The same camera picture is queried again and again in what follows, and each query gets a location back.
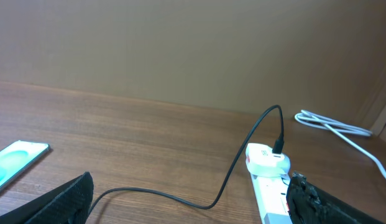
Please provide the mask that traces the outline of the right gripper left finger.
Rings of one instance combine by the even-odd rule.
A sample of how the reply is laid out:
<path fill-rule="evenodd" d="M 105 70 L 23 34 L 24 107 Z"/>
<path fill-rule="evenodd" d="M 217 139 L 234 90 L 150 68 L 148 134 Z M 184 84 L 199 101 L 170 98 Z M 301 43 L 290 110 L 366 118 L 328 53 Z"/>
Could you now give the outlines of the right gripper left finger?
<path fill-rule="evenodd" d="M 0 216 L 0 224 L 85 223 L 93 200 L 89 172 Z"/>

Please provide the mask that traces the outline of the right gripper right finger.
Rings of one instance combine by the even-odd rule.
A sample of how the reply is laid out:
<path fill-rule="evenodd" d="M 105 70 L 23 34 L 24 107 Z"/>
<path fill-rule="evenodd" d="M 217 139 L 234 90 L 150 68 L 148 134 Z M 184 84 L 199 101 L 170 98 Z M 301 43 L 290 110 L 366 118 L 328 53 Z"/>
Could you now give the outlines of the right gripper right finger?
<path fill-rule="evenodd" d="M 293 173 L 287 189 L 289 216 L 293 224 L 382 224 Z"/>

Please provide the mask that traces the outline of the Samsung Galaxy smartphone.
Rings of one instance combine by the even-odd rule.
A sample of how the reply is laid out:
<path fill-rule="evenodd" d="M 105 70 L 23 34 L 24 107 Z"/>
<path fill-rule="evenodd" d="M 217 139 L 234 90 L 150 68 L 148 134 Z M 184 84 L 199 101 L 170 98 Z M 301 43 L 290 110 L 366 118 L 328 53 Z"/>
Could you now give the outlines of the Samsung Galaxy smartphone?
<path fill-rule="evenodd" d="M 42 142 L 15 141 L 0 151 L 0 192 L 32 164 L 46 155 L 50 145 Z"/>

